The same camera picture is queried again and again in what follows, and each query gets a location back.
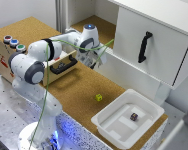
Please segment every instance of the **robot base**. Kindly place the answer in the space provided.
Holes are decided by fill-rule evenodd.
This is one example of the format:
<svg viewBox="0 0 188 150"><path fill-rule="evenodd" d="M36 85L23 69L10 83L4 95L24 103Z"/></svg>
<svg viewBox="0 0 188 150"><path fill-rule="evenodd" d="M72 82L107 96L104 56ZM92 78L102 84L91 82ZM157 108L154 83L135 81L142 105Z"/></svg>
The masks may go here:
<svg viewBox="0 0 188 150"><path fill-rule="evenodd" d="M29 149L30 146L30 142L28 140L28 138L30 137L31 133L34 131L34 129L36 128L38 122L34 122L32 124L29 124L28 126L26 126L19 134L18 137L18 150L43 150L43 147L40 146L38 148L33 147L33 144L31 146L31 148ZM59 134L59 140L58 141L58 150L61 149L63 143L64 143L64 139L63 137L60 137L61 134ZM44 150L50 150L49 146L46 146L44 148Z"/></svg>

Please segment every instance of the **brown countertop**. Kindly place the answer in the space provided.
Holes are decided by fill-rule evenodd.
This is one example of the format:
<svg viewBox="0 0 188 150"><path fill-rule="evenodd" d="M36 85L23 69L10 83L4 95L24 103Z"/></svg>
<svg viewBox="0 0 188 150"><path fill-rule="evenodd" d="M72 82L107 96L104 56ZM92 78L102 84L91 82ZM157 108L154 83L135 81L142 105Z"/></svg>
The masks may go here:
<svg viewBox="0 0 188 150"><path fill-rule="evenodd" d="M109 25L107 22L104 23L101 21L101 23L105 26ZM105 26L101 25L100 29L98 28L102 40L103 37L109 37L107 35L102 36L105 32L101 32L101 30L106 28ZM30 17L1 28L0 40L3 41L5 35L12 35L13 38L18 39L21 44L28 47L32 42L58 34L60 34L58 31ZM63 105L63 110L113 149L117 148L98 133L96 126L91 123L91 118L124 91L125 89L122 87L84 66L80 62L78 62L74 70L49 85L49 92L60 101ZM102 101L98 102L95 100L95 95L97 94L102 95ZM167 115L164 114L131 150L140 149L166 119Z"/></svg>

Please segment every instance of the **cabinet handle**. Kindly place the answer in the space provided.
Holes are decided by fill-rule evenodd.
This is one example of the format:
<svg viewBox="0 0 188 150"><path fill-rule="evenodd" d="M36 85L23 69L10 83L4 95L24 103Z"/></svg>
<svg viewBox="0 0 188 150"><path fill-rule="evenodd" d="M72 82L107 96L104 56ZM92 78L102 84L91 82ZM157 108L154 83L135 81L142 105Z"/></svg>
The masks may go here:
<svg viewBox="0 0 188 150"><path fill-rule="evenodd" d="M54 74L58 75L58 74L60 74L60 73L62 73L64 71L66 71L70 67L74 66L77 63L77 60L75 58L73 58L72 55L69 55L69 60L71 61L69 64L67 64L67 65L65 65L65 66L63 66L61 68L57 68L57 69L53 68L53 66L50 66L50 70Z"/></svg>
<svg viewBox="0 0 188 150"><path fill-rule="evenodd" d="M147 40L153 36L152 33L146 32L146 36L143 38L142 44L141 44L141 49L140 49L140 54L138 56L138 63L142 63L143 61L146 60L146 57L144 56L145 54L145 49L147 46Z"/></svg>

